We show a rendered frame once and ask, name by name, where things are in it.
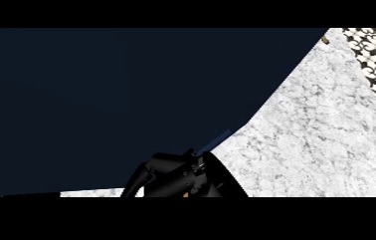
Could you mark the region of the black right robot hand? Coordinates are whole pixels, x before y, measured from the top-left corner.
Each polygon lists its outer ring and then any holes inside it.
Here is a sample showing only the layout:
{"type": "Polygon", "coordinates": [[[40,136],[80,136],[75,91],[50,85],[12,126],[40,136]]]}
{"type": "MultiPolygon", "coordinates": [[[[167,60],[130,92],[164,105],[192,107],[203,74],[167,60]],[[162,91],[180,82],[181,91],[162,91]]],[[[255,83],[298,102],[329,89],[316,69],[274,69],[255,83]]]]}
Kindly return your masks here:
{"type": "Polygon", "coordinates": [[[146,197],[248,197],[214,154],[192,149],[183,155],[158,152],[140,164],[122,197],[134,197],[140,189],[146,197]]]}

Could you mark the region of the large flat dark grey door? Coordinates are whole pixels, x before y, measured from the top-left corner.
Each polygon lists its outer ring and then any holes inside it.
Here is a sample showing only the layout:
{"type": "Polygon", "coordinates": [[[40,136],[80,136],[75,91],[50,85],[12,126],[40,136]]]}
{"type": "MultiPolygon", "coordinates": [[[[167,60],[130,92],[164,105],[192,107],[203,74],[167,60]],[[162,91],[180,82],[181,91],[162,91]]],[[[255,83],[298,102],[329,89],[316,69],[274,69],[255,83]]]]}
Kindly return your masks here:
{"type": "Polygon", "coordinates": [[[321,28],[0,29],[0,195],[124,186],[242,128],[321,28]]]}

